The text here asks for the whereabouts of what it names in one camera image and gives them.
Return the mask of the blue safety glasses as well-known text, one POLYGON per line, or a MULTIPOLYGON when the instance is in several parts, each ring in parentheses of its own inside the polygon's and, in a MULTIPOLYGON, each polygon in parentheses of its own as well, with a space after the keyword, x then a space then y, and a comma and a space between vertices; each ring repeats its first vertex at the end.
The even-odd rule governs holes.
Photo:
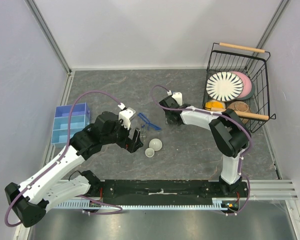
POLYGON ((161 127, 159 127, 158 125, 152 123, 152 122, 146 117, 146 115, 145 115, 144 113, 139 112, 139 113, 137 114, 137 116, 138 116, 142 121, 144 121, 144 124, 148 126, 148 129, 152 128, 152 129, 154 129, 155 131, 161 131, 161 130, 162 130, 161 127))

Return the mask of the blue compartment organizer box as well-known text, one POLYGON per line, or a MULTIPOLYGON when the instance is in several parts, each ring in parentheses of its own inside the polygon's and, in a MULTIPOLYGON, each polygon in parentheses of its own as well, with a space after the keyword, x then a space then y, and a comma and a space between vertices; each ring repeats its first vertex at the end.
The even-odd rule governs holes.
MULTIPOLYGON (((54 115, 50 143, 56 148, 63 148, 67 143, 69 114, 72 105, 57 106, 54 115)), ((70 120, 70 138, 90 124, 91 111, 86 102, 77 103, 70 120)))

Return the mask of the black wire dish basket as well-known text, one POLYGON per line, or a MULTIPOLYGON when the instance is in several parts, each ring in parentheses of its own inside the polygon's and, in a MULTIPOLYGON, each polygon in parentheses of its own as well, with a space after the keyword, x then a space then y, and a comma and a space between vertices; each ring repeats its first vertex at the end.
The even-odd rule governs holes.
POLYGON ((270 93, 267 61, 271 54, 250 50, 229 48, 213 43, 207 68, 206 80, 219 72, 240 72, 252 83, 252 96, 243 100, 253 114, 265 115, 275 120, 276 115, 270 110, 270 93))

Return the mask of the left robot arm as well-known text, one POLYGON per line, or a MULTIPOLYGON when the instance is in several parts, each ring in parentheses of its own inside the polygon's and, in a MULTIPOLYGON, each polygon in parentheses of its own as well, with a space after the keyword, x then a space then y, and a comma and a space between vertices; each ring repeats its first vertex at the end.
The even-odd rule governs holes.
POLYGON ((134 153, 143 146, 140 130, 135 129, 130 138, 131 121, 136 111, 126 108, 115 114, 104 111, 95 122, 76 132, 62 151, 41 170, 27 180, 9 183, 4 191, 8 210, 13 211, 20 223, 28 228, 37 224, 54 206, 77 196, 94 197, 101 192, 101 180, 90 170, 61 185, 57 182, 75 167, 105 145, 116 144, 134 153))

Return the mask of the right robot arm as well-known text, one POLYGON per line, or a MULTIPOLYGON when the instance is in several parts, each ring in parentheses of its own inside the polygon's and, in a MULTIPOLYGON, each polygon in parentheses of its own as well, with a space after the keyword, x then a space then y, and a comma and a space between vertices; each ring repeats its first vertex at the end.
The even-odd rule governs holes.
POLYGON ((251 134, 240 117, 232 110, 208 111, 189 104, 180 105, 173 96, 159 103, 168 124, 191 125, 211 131, 215 144, 222 153, 219 191, 225 197, 237 191, 241 178, 239 170, 244 152, 250 146, 251 134))

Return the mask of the small glass beaker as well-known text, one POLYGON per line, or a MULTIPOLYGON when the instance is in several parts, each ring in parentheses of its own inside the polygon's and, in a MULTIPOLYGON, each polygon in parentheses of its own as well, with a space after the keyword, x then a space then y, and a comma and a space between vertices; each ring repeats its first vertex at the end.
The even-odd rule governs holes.
POLYGON ((147 127, 145 124, 140 126, 140 138, 144 140, 147 137, 147 127))

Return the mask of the small white dish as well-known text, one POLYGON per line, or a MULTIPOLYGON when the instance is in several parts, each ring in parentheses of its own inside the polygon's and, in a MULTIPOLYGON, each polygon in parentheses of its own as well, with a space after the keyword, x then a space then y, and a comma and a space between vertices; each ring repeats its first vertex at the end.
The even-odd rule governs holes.
POLYGON ((155 150, 149 147, 144 151, 144 153, 148 158, 152 158, 155 155, 155 150))

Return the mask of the large white dish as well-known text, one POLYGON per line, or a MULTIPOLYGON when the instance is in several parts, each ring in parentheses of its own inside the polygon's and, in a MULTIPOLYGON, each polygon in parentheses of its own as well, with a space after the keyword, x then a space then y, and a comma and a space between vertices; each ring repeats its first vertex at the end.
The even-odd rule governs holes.
POLYGON ((152 140, 150 140, 148 147, 156 152, 162 149, 163 143, 160 139, 153 138, 152 140))

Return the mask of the yellow bowl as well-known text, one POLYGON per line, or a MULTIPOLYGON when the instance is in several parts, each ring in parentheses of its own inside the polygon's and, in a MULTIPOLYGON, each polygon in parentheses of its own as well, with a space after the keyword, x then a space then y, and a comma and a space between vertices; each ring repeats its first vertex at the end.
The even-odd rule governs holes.
POLYGON ((225 109, 226 104, 217 100, 210 100, 205 103, 205 109, 210 110, 211 108, 225 109))

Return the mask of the white blue striped plate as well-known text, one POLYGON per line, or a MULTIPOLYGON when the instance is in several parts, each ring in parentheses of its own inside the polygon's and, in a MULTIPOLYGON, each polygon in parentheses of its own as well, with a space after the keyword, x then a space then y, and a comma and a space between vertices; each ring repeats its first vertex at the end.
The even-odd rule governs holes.
POLYGON ((232 72, 217 72, 210 76, 206 82, 207 94, 219 102, 231 102, 243 92, 242 79, 232 72))

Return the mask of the brown wooden bowl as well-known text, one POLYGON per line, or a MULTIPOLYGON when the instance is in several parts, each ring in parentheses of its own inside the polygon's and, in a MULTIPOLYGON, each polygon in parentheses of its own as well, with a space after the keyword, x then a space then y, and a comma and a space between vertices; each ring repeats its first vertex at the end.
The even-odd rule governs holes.
POLYGON ((227 107, 227 109, 244 113, 251 113, 250 107, 243 101, 234 101, 227 107))

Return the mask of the pink plate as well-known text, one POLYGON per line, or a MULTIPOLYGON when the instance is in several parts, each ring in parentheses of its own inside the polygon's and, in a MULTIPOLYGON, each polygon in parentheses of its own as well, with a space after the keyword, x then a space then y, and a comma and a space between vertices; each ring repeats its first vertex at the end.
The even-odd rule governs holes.
POLYGON ((243 90, 237 98, 242 98, 247 94, 249 94, 252 89, 252 81, 250 80, 250 78, 244 73, 239 71, 231 71, 231 73, 236 74, 242 80, 243 83, 243 90))

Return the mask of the dark green plate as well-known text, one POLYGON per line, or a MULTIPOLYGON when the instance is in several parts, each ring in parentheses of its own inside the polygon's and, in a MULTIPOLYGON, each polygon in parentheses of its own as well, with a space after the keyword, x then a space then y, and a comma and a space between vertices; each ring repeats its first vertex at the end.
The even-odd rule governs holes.
POLYGON ((245 100, 248 100, 248 99, 252 98, 253 95, 255 94, 255 89, 256 89, 255 85, 252 82, 251 83, 251 91, 246 96, 244 96, 244 97, 238 97, 236 100, 237 101, 245 101, 245 100))

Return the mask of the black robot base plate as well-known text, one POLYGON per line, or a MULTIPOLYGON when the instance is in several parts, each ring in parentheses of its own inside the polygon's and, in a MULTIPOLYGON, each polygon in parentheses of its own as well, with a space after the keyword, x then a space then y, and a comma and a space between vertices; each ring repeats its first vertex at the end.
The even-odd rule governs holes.
POLYGON ((233 186, 209 180, 123 180, 107 179, 84 194, 111 205, 208 205, 213 198, 248 196, 248 185, 239 180, 233 186))

